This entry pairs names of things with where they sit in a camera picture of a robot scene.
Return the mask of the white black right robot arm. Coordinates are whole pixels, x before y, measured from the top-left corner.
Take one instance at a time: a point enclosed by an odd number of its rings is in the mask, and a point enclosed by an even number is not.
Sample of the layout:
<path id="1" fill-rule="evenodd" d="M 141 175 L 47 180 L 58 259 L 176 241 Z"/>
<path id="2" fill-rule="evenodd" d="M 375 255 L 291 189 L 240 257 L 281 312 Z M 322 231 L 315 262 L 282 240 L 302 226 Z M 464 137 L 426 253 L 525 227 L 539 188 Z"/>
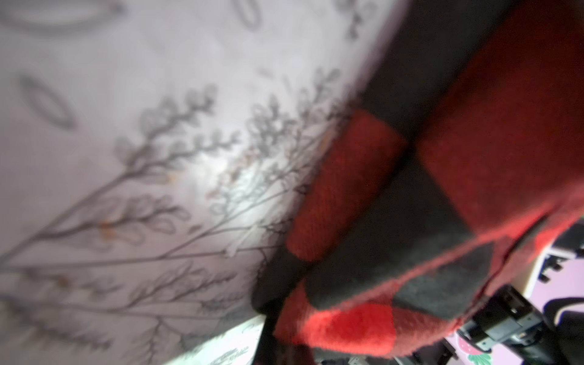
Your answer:
<path id="1" fill-rule="evenodd" d="M 583 363 L 583 219 L 517 276 L 512 286 L 544 315 L 570 364 Z"/>

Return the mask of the red black plaid shirt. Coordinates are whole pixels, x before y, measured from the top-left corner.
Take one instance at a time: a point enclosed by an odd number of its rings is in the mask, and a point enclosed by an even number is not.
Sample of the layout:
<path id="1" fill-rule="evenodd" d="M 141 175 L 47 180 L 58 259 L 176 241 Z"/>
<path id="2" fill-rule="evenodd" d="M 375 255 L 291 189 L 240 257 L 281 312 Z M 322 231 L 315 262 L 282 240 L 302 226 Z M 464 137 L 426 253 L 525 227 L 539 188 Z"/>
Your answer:
<path id="1" fill-rule="evenodd" d="M 413 1 L 252 294 L 256 364 L 457 330 L 583 213 L 578 1 Z"/>

